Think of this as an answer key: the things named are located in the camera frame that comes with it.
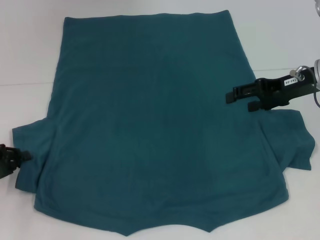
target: folded fabric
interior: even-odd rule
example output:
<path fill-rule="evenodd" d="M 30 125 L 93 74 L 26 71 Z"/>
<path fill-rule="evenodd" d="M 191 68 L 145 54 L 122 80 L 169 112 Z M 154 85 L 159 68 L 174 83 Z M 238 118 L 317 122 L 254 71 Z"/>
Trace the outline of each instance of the folded fabric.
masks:
<path fill-rule="evenodd" d="M 225 103 L 254 80 L 228 11 L 67 17 L 47 117 L 12 130 L 34 156 L 16 188 L 44 214 L 126 236 L 273 208 L 315 141 L 297 111 Z"/>

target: cable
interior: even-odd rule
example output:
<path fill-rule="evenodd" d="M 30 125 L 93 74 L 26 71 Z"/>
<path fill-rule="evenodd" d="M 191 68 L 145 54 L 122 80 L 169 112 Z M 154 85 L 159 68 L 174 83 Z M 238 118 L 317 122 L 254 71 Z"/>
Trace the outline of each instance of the cable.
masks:
<path fill-rule="evenodd" d="M 316 75 L 314 73 L 314 71 L 312 71 L 312 69 L 308 66 L 301 66 L 303 67 L 304 69 L 307 69 L 311 75 L 312 75 L 312 78 L 313 78 L 313 84 L 314 84 L 314 92 L 313 92 L 313 98 L 314 98 L 314 102 L 315 104 L 320 108 L 320 104 L 318 102 L 318 99 L 317 99 L 317 79 L 316 79 Z"/>

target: t-shirt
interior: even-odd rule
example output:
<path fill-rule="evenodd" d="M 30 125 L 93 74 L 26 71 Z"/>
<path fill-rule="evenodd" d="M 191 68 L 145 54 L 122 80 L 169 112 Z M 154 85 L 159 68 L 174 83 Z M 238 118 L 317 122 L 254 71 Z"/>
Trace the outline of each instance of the t-shirt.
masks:
<path fill-rule="evenodd" d="M 67 17 L 47 117 L 13 129 L 33 155 L 16 188 L 46 215 L 126 236 L 273 208 L 315 141 L 297 111 L 226 104 L 254 80 L 228 11 Z"/>

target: white background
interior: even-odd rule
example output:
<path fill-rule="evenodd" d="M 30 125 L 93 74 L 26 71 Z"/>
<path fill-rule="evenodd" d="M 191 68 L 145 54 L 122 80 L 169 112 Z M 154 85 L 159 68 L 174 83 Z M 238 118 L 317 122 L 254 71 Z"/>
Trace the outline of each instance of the white background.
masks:
<path fill-rule="evenodd" d="M 313 0 L 0 0 L 0 143 L 12 146 L 11 129 L 46 116 L 65 17 L 87 18 L 229 10 L 256 77 L 287 75 L 320 58 L 320 17 Z M 286 108 L 301 111 L 320 143 L 320 109 L 308 95 Z M 290 199 L 264 213 L 211 233 L 182 225 L 131 235 L 139 240 L 318 240 L 320 162 L 312 171 L 284 172 Z M 17 172 L 0 180 L 3 240 L 120 240 L 124 236 L 48 217 L 33 209 L 34 195 L 15 189 Z"/>

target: shirt sleeve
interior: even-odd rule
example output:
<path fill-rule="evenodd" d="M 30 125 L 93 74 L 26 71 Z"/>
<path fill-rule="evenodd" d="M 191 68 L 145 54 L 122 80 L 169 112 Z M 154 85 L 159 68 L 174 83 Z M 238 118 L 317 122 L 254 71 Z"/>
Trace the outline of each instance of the shirt sleeve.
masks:
<path fill-rule="evenodd" d="M 260 116 L 260 127 L 281 170 L 287 167 L 311 170 L 310 157 L 316 143 L 300 112 L 271 110 Z"/>
<path fill-rule="evenodd" d="M 54 122 L 48 118 L 12 129 L 14 146 L 22 151 L 29 151 L 32 155 L 32 160 L 21 164 L 15 183 L 17 189 L 36 193 L 54 134 Z"/>

